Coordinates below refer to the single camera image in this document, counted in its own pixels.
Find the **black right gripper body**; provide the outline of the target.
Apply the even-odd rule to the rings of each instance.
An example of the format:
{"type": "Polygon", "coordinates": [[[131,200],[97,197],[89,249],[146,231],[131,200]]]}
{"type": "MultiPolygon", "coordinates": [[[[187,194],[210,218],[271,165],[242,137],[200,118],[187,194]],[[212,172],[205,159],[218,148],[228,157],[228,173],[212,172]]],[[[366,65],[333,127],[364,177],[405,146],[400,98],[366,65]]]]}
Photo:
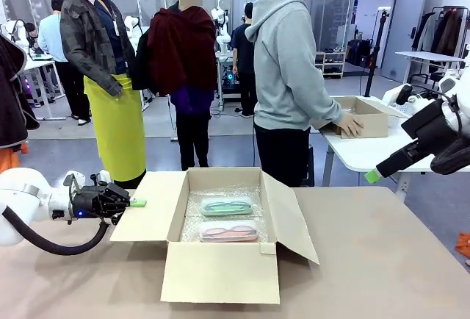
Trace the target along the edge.
{"type": "Polygon", "coordinates": [[[383,178],[434,156],[433,172],[449,175],[459,170],[459,129],[448,120],[459,118],[456,100],[435,100],[402,124],[412,141],[376,166],[383,178]]]}

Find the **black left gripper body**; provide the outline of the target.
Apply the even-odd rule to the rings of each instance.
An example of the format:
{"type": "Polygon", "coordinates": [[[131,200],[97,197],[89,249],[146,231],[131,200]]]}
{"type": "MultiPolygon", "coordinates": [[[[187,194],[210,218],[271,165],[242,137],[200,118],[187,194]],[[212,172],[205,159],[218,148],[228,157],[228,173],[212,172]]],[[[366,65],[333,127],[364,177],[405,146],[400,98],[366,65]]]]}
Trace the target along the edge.
{"type": "Polygon", "coordinates": [[[131,197],[127,190],[114,183],[84,186],[72,195],[71,206],[73,216],[80,218],[110,219],[116,226],[130,206],[131,197]]]}

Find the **person's right hand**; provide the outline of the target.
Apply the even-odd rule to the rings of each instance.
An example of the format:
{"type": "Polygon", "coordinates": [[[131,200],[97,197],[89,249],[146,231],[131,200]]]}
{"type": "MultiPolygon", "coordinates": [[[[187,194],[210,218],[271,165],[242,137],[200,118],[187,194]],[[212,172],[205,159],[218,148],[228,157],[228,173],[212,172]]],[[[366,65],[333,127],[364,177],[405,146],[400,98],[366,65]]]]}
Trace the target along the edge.
{"type": "Polygon", "coordinates": [[[336,125],[348,137],[359,137],[362,134],[364,125],[357,115],[343,111],[342,118],[336,125]]]}

